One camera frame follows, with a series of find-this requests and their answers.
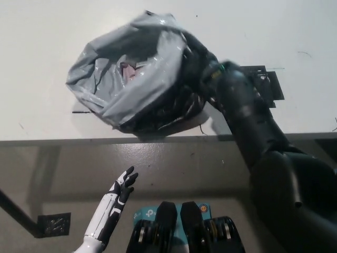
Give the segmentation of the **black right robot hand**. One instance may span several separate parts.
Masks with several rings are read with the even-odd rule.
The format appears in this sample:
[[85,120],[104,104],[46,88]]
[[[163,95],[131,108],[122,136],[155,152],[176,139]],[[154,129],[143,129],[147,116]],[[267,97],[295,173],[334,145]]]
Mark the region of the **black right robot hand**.
[[211,53],[194,35],[184,35],[187,48],[184,50],[183,77],[192,91],[204,101],[216,107],[216,88],[206,80],[212,69],[218,65],[216,56]]

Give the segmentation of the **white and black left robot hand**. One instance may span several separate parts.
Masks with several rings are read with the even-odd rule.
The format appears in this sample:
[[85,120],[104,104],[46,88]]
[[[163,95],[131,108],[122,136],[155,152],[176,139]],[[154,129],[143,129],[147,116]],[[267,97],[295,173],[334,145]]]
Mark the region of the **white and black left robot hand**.
[[131,166],[116,179],[107,193],[112,203],[111,212],[117,211],[117,209],[119,212],[123,210],[130,194],[134,191],[133,184],[137,177],[138,173],[134,172],[134,166]]

